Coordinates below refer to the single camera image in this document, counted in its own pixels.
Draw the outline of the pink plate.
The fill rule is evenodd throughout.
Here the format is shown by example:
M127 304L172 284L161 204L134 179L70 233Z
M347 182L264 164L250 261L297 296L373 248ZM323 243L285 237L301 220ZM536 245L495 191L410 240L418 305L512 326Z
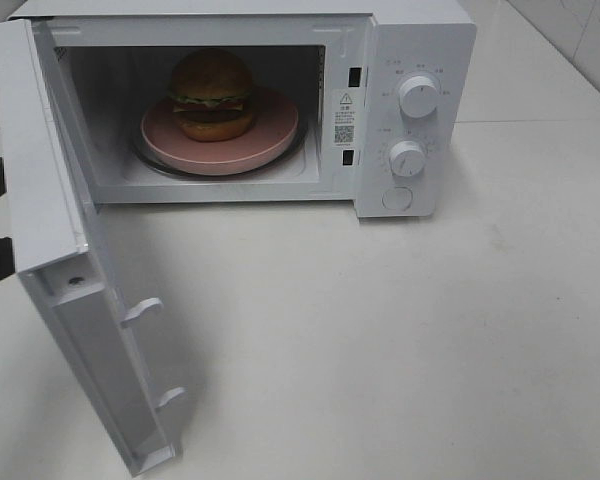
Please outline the pink plate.
M140 132L158 160L178 171L206 176L248 172L291 145L299 127L296 105L258 88L240 110L184 111L165 98L143 116Z

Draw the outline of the warning label sticker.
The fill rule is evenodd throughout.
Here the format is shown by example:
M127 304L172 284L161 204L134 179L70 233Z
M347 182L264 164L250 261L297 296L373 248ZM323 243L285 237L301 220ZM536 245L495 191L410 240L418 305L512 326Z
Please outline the warning label sticker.
M336 89L332 93L332 136L333 144L349 147L355 144L357 95L350 89Z

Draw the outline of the white control knob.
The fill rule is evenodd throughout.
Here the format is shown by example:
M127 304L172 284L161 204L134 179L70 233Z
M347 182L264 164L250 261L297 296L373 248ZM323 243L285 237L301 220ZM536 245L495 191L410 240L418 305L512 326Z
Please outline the white control knob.
M437 108L439 95L438 80L424 72L407 77L398 89L401 111L410 118L431 114Z
M409 178L424 168L426 153L419 142L402 140L389 150L389 163L394 175Z

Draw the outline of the toy burger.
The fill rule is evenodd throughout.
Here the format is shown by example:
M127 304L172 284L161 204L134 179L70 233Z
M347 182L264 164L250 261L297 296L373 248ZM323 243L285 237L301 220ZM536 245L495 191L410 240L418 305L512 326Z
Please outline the toy burger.
M219 142L243 135L255 119L254 81L236 55L218 48L197 50L173 68L168 97L184 135L198 142Z

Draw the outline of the white microwave door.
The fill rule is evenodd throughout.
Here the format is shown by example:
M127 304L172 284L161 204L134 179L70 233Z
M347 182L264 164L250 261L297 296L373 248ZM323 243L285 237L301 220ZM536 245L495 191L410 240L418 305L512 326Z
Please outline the white microwave door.
M179 443L134 336L158 298L128 305L82 170L87 128L72 105L49 27L0 23L0 133L15 270L123 462L139 475Z

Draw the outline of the white door release button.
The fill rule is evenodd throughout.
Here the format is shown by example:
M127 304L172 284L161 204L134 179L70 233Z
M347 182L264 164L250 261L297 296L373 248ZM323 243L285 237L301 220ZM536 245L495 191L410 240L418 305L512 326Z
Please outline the white door release button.
M413 201L413 192L407 187L394 187L384 192L383 206L392 211L406 211Z

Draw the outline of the glass turntable plate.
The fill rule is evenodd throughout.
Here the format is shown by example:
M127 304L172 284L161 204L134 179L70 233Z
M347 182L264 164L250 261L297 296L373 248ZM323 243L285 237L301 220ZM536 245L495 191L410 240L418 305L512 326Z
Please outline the glass turntable plate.
M177 179L196 179L203 182L210 182L214 180L233 180L233 179L250 179L258 176L268 175L270 172L276 172L280 170L287 163L295 164L295 157L304 150L305 140L307 132L309 130L309 124L303 117L300 118L300 123L296 133L293 136L293 141L282 152L279 156L264 165L257 168L250 169L246 172L234 173L234 174L222 174L222 175L206 175L185 172L181 169L169 166L158 158L155 153L152 153L148 147L147 142L142 138L139 131L134 132L129 137L129 149L134 153L136 159L141 161L147 168L150 168L162 175L169 176Z

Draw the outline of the white microwave oven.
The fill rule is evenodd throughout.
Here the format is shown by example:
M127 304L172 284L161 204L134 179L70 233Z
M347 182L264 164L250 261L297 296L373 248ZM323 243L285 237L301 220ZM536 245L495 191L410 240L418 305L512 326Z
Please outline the white microwave oven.
M82 170L94 204L350 200L361 217L426 216L436 204L476 37L455 1L28 1L8 20L45 23L87 128ZM296 163L250 179L177 179L138 161L129 137L168 93L186 54L225 48L260 85L284 92L309 124ZM415 73L438 80L437 108L402 113L398 89ZM357 95L353 146L332 136L332 93ZM389 150L419 142L422 171L392 173ZM407 187L406 211L382 204Z

